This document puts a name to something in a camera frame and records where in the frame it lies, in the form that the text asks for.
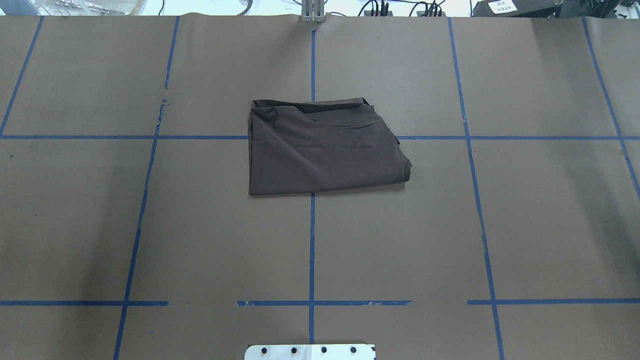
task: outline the blue tape line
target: blue tape line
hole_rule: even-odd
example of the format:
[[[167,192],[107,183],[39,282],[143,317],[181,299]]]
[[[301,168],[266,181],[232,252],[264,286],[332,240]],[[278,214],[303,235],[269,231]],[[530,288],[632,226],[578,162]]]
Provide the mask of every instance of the blue tape line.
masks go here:
[[[169,306],[168,301],[129,301],[127,306]]]
[[[467,109],[465,107],[465,98],[462,95],[462,80],[460,79],[460,67],[458,66],[458,54],[456,52],[456,39],[453,36],[453,23],[451,18],[448,17],[449,23],[449,39],[451,40],[451,51],[453,52],[453,67],[456,71],[456,81],[458,82],[458,97],[460,98],[460,111],[462,112],[462,119],[467,121]]]
[[[314,301],[316,299],[316,193],[311,193],[309,210],[309,343],[314,343]]]
[[[311,31],[311,101],[316,101],[316,30]]]
[[[167,60],[166,66],[166,78],[164,81],[164,88],[167,89],[169,86],[169,77],[171,74],[171,64],[173,60],[173,52],[175,50],[175,41],[178,35],[178,25],[180,23],[180,17],[175,17],[175,25],[173,26],[173,36],[171,41],[171,48],[169,50],[169,59]],[[145,189],[142,193],[142,202],[140,204],[140,213],[138,215],[138,225],[136,227],[136,237],[133,241],[133,251],[131,253],[131,263],[129,264],[129,275],[127,276],[127,286],[124,293],[124,301],[129,302],[129,296],[131,295],[131,284],[133,283],[133,274],[136,268],[136,260],[138,258],[138,247],[140,246],[140,235],[142,234],[142,220],[145,215],[145,210],[147,207],[147,199],[149,193],[149,182],[151,180],[151,172],[154,166],[154,160],[156,158],[156,149],[158,144],[158,138],[160,135],[160,126],[162,125],[162,117],[164,114],[164,99],[163,103],[160,105],[160,112],[158,114],[158,123],[156,126],[156,131],[154,133],[154,142],[151,146],[151,155],[149,156],[149,164],[147,167],[147,176],[145,178]],[[124,333],[124,325],[127,318],[127,304],[122,306],[122,313],[120,315],[120,325],[118,326],[118,336],[116,337],[116,345],[113,352],[113,360],[118,360],[120,357],[120,345],[122,344],[122,334]]]
[[[413,300],[254,300],[238,301],[237,305],[244,306],[407,306]]]
[[[169,306],[168,301],[0,300],[0,306]]]
[[[609,98],[607,87],[604,85],[604,80],[602,79],[602,73],[600,73],[600,66],[598,66],[598,60],[596,59],[596,54],[593,52],[591,35],[589,35],[589,26],[587,25],[587,18],[584,16],[582,17],[582,25],[584,26],[584,34],[587,38],[589,53],[591,54],[591,59],[593,60],[593,67],[596,70],[596,75],[598,76],[598,81],[600,82],[600,87],[602,88],[604,99],[607,102],[607,107],[609,108],[609,114],[611,115],[611,120],[613,121],[613,127],[616,129],[616,134],[618,135],[618,140],[620,141],[620,147],[622,148],[622,153],[625,156],[625,161],[627,162],[627,168],[629,170],[629,174],[631,175],[631,181],[633,182],[634,188],[636,189],[637,198],[638,200],[640,200],[640,185],[638,185],[636,172],[634,171],[634,167],[631,164],[631,159],[629,158],[629,153],[627,152],[627,146],[625,145],[625,141],[622,137],[622,132],[620,131],[620,125],[618,124],[616,113],[613,111],[613,106],[611,105],[611,99]]]
[[[316,300],[316,306],[407,306],[413,300]]]
[[[160,140],[248,140],[246,135],[160,135]]]
[[[238,301],[238,306],[309,306],[308,300],[255,300]]]
[[[447,136],[447,135],[401,135],[398,140],[464,140],[464,136]]]
[[[468,300],[467,305],[640,304],[640,299],[504,299]]]
[[[11,140],[151,140],[153,135],[2,135]]]
[[[164,79],[164,89],[169,88],[169,75],[171,74],[171,64],[173,63],[173,50],[175,49],[175,38],[178,36],[178,25],[180,24],[180,17],[175,17],[175,24],[173,25],[173,37],[171,39],[171,48],[169,50],[169,60],[166,63],[166,78]]]
[[[0,135],[7,140],[153,140],[154,135]],[[248,140],[246,135],[158,135],[158,140]],[[400,135],[398,140],[466,140],[460,135]],[[618,140],[617,136],[511,136],[472,135],[471,140]],[[623,136],[626,141],[640,140],[640,136]]]
[[[458,55],[456,53],[456,41],[453,33],[453,23],[451,18],[447,18],[449,22],[449,37],[451,38],[451,52],[453,54],[453,65],[456,69],[456,81],[458,83],[458,95],[460,97],[460,110],[462,112],[463,125],[465,128],[465,138],[467,140],[467,153],[469,156],[469,165],[471,167],[471,179],[474,184],[474,194],[476,196],[476,209],[478,217],[480,218],[480,228],[482,230],[482,241],[484,245],[484,265],[486,268],[486,277],[489,283],[489,294],[491,299],[495,300],[495,288],[493,286],[493,274],[491,271],[491,260],[489,258],[489,246],[486,241],[486,230],[484,228],[484,216],[482,212],[482,204],[480,202],[480,191],[478,190],[478,182],[476,176],[476,164],[474,163],[473,149],[471,148],[471,134],[469,132],[469,125],[467,122],[467,111],[465,108],[465,99],[462,94],[462,81],[460,79],[460,68],[458,65]],[[495,327],[495,337],[498,343],[498,355],[500,360],[504,360],[504,347],[502,346],[502,331],[500,329],[500,318],[498,316],[498,307],[493,304],[493,326]]]
[[[155,135],[1,135],[9,140],[153,140]],[[246,135],[158,135],[158,140],[247,140]]]
[[[9,104],[6,107],[6,112],[4,113],[2,124],[0,124],[0,135],[4,133],[4,128],[6,127],[6,123],[9,120],[9,114],[11,113],[13,102],[15,101],[15,97],[18,95],[18,89],[20,88],[20,84],[22,83],[24,72],[27,70],[27,65],[29,64],[31,53],[33,53],[33,48],[36,46],[36,40],[38,40],[38,35],[40,34],[40,29],[42,29],[43,21],[44,21],[44,16],[40,16],[40,20],[38,21],[38,26],[36,27],[36,32],[33,34],[33,39],[31,39],[31,45],[29,46],[29,50],[27,51],[27,56],[24,58],[24,62],[22,63],[22,68],[20,69],[18,80],[15,82],[15,86],[13,87],[13,93],[11,94],[11,98],[9,99]]]
[[[311,31],[311,101],[316,101],[316,29]],[[309,343],[315,342],[316,299],[316,194],[311,193],[309,211]]]
[[[127,306],[122,307],[122,311],[120,313],[120,324],[118,325],[118,337],[116,338],[116,347],[113,351],[113,360],[118,360],[120,357],[120,345],[122,345],[122,334],[124,332],[124,323],[127,319]]]
[[[471,140],[617,140],[616,136],[471,136]]]

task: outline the black wire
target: black wire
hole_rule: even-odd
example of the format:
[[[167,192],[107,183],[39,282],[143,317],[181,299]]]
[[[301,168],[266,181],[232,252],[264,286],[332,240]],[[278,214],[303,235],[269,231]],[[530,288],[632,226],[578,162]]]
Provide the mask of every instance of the black wire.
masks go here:
[[[358,16],[362,14],[362,12],[364,11],[364,8],[366,8],[369,3],[371,3],[371,13],[373,14],[373,3],[377,4],[378,2],[376,0],[368,0],[366,3],[364,3],[364,5],[362,5],[362,8],[360,9]]]
[[[424,12],[427,12],[427,8],[429,6],[429,4],[425,3],[424,1],[418,1],[417,3],[414,3],[415,5],[413,6],[413,8],[411,8],[411,12],[409,12],[409,16],[413,15],[413,11],[415,10],[416,7],[418,7],[418,5],[420,4],[424,4]]]
[[[246,8],[241,13],[239,13],[238,16],[242,16],[248,13],[251,9],[251,6],[253,6],[253,0],[246,0]]]

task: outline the grid line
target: grid line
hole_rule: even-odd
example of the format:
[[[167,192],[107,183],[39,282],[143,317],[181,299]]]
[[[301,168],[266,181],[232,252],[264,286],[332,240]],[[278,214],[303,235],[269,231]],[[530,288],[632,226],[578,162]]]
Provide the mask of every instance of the grid line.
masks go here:
[[[311,31],[311,101],[316,101],[316,31]],[[316,193],[311,193],[311,204],[309,209],[309,343],[316,342],[315,317],[316,309],[314,301],[316,299]]]
[[[634,166],[631,164],[631,159],[629,158],[629,153],[627,152],[627,146],[625,145],[625,140],[623,139],[622,132],[620,131],[620,125],[618,124],[618,119],[616,118],[616,112],[613,111],[613,105],[611,104],[611,99],[609,98],[607,87],[605,86],[604,80],[602,79],[602,74],[600,73],[598,59],[596,59],[596,54],[593,52],[593,44],[591,43],[591,35],[589,34],[589,26],[587,24],[587,18],[585,16],[582,17],[582,26],[584,27],[584,35],[587,38],[589,53],[591,54],[591,59],[593,60],[593,67],[596,70],[596,75],[598,76],[598,81],[600,82],[600,88],[602,88],[602,95],[604,95],[604,99],[607,102],[609,114],[611,115],[611,121],[613,122],[613,126],[616,129],[616,134],[618,135],[618,140],[620,141],[620,147],[622,148],[622,153],[624,154],[625,162],[627,163],[631,181],[633,182],[634,188],[636,190],[638,200],[640,200],[640,185],[638,185],[636,172],[634,171]]]
[[[4,128],[6,127],[6,123],[9,121],[9,115],[11,114],[11,108],[13,107],[13,102],[15,101],[15,97],[18,95],[18,90],[20,89],[22,78],[24,77],[24,73],[27,70],[27,65],[29,65],[29,59],[31,59],[31,53],[33,53],[33,48],[36,46],[36,41],[38,40],[38,35],[40,34],[40,29],[42,29],[43,22],[44,22],[44,16],[40,16],[40,20],[38,20],[38,26],[36,27],[36,31],[33,34],[33,39],[31,39],[31,45],[29,46],[29,50],[27,51],[27,56],[24,58],[24,62],[22,63],[22,68],[20,69],[18,80],[16,80],[15,86],[13,87],[13,92],[11,94],[11,98],[9,99],[9,104],[6,107],[6,112],[4,113],[2,124],[0,124],[0,135],[4,133]]]
[[[238,306],[405,306],[412,300],[253,300],[238,301]]]
[[[164,80],[164,89],[166,90],[169,86],[169,76],[171,74],[171,64],[173,60],[173,52],[175,50],[175,41],[178,35],[178,27],[180,24],[180,17],[175,17],[175,24],[173,25],[173,36],[171,41],[171,47],[169,50],[169,59],[167,61],[166,67],[166,77]],[[124,304],[122,305],[122,312],[120,314],[120,325],[118,326],[118,336],[116,337],[116,345],[113,352],[113,360],[118,360],[120,357],[120,346],[122,344],[122,336],[124,334],[124,326],[127,319],[127,309],[129,303],[129,297],[131,296],[131,285],[133,283],[133,275],[136,268],[136,260],[138,257],[138,247],[140,246],[140,236],[142,234],[142,220],[145,216],[145,210],[147,208],[147,199],[149,193],[149,182],[151,180],[151,172],[154,166],[154,160],[156,158],[156,149],[158,143],[158,136],[160,134],[160,126],[162,125],[162,117],[164,113],[164,103],[166,99],[162,99],[163,103],[160,105],[160,111],[158,114],[158,123],[156,125],[156,130],[154,133],[154,142],[151,146],[151,155],[149,156],[149,164],[147,167],[147,176],[145,178],[145,188],[142,193],[142,201],[140,204],[140,214],[138,215],[138,225],[136,227],[136,237],[133,243],[133,251],[131,253],[131,263],[129,264],[129,275],[127,276],[127,286],[124,294]]]
[[[467,109],[465,107],[465,98],[462,92],[462,80],[460,78],[460,66],[458,65],[458,54],[456,52],[456,39],[453,32],[453,22],[451,18],[448,17],[447,21],[449,23],[449,38],[451,40],[451,52],[453,55],[453,66],[456,71],[456,81],[458,83],[458,95],[460,97],[460,110],[462,112],[463,125],[465,128],[465,138],[467,141],[467,153],[469,157],[469,166],[471,170],[471,180],[474,185],[474,195],[476,198],[476,209],[478,212],[478,217],[480,219],[480,228],[482,231],[482,241],[484,245],[484,265],[486,268],[486,277],[489,285],[489,294],[491,296],[491,300],[495,301],[495,288],[493,286],[493,274],[491,270],[491,259],[489,257],[489,246],[486,240],[486,231],[484,228],[484,216],[482,212],[482,203],[480,202],[480,191],[478,189],[478,182],[476,176],[476,165],[474,163],[474,155],[473,149],[471,148],[471,135],[469,133],[469,126],[467,122]],[[495,337],[498,343],[498,355],[500,360],[504,360],[504,347],[502,346],[502,331],[500,329],[500,318],[498,315],[498,306],[496,304],[492,304],[493,311],[493,326],[495,328]]]
[[[0,306],[169,306],[168,301],[0,300]]]
[[[467,305],[640,304],[640,299],[497,299],[467,300]]]
[[[463,135],[398,135],[398,140],[458,140]],[[470,135],[471,140],[487,141],[618,141],[618,136],[512,136]],[[639,141],[640,136],[622,136],[624,141]],[[0,135],[0,140],[248,140],[247,135]]]

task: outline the white label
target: white label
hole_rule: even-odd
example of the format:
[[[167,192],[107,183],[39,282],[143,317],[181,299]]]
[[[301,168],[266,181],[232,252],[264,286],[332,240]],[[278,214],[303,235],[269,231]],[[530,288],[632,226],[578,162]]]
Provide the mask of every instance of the white label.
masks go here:
[[[518,11],[511,0],[494,1],[489,3],[489,7],[493,13],[510,13]]]
[[[374,345],[253,345],[244,360],[375,360]]]

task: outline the cable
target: cable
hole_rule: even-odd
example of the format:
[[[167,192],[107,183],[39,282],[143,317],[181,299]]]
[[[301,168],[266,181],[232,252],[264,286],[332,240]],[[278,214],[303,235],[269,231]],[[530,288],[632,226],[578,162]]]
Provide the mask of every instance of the cable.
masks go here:
[[[440,14],[440,16],[442,16],[442,7],[440,5],[442,5],[442,3],[444,3],[446,0],[441,1],[439,4],[436,3],[435,0],[433,1],[433,3],[427,3],[425,1],[387,0],[387,2],[390,2],[390,1],[393,1],[396,3],[414,4],[413,8],[411,9],[411,12],[409,13],[409,16],[413,15],[413,11],[419,4],[423,4],[425,6],[424,15],[422,16],[427,16],[427,13],[429,12],[429,5],[435,4],[435,6],[433,6],[431,9],[433,11],[433,16],[438,16],[438,13]]]
[[[242,16],[242,15],[246,15],[246,13],[249,12],[249,10],[251,10],[251,7],[253,6],[253,0],[246,0],[246,8],[238,14],[238,16]]]
[[[360,9],[360,12],[358,12],[358,16],[362,14],[362,12],[364,11],[364,8],[366,8],[369,3],[371,3],[371,15],[373,16],[373,3],[376,3],[376,6],[377,6],[378,5],[377,0],[368,0],[366,3],[364,3],[364,5],[362,5],[362,8]]]
[[[413,15],[413,11],[415,10],[416,7],[418,7],[418,5],[420,4],[424,4],[424,12],[427,12],[427,9],[429,7],[429,4],[427,4],[424,1],[418,1],[417,3],[415,3],[415,5],[413,6],[413,8],[411,8],[411,11],[409,12],[409,17],[411,17],[411,15]]]

